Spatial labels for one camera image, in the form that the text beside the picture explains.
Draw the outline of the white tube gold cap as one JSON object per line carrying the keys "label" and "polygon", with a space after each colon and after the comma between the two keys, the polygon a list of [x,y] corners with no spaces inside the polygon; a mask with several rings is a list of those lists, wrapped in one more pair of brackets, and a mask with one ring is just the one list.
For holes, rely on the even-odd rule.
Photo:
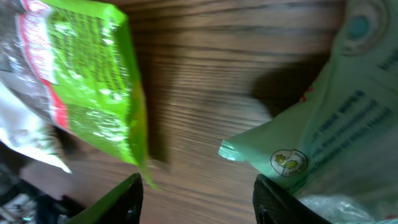
{"label": "white tube gold cap", "polygon": [[4,85],[1,85],[1,142],[25,156],[72,172],[65,164],[65,153],[55,128]]}

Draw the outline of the green snack bag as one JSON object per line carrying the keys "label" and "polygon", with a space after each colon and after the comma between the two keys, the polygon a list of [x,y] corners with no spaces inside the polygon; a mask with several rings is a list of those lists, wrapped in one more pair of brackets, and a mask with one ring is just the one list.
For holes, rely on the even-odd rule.
{"label": "green snack bag", "polygon": [[1,2],[1,83],[44,121],[149,185],[147,111],[128,16],[99,1]]}

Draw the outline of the teal tissue packet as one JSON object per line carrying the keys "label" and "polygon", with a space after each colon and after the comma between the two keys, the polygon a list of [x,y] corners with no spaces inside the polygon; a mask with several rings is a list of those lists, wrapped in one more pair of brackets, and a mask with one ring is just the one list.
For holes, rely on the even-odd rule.
{"label": "teal tissue packet", "polygon": [[397,222],[397,2],[348,1],[300,101],[222,142],[331,223]]}

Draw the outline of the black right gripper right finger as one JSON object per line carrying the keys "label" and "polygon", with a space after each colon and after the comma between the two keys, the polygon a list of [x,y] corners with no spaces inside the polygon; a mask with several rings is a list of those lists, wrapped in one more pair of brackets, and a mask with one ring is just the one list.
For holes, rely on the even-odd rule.
{"label": "black right gripper right finger", "polygon": [[331,224],[263,174],[254,182],[252,203],[257,224]]}

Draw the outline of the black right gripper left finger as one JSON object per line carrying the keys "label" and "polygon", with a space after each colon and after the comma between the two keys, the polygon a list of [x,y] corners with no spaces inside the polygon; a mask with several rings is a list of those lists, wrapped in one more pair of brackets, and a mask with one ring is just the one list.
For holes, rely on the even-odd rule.
{"label": "black right gripper left finger", "polygon": [[134,173],[66,224],[139,224],[144,199],[140,173]]}

